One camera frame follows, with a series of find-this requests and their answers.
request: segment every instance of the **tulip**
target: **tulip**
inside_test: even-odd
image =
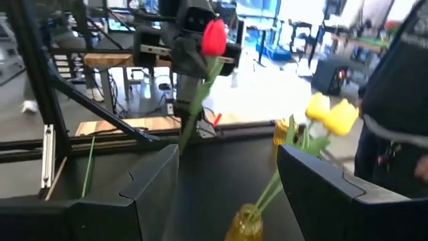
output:
[[[201,53],[204,56],[222,56],[226,51],[225,22],[222,19],[211,20],[203,32]]]
[[[350,132],[355,120],[358,118],[358,113],[358,108],[343,99],[328,112],[324,119],[324,126],[335,135],[345,136]]]
[[[313,121],[323,121],[330,111],[330,98],[317,92],[314,94],[306,108],[306,117]]]

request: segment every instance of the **red tulip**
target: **red tulip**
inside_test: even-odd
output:
[[[201,53],[205,56],[222,56],[226,50],[225,22],[211,20],[202,36]]]

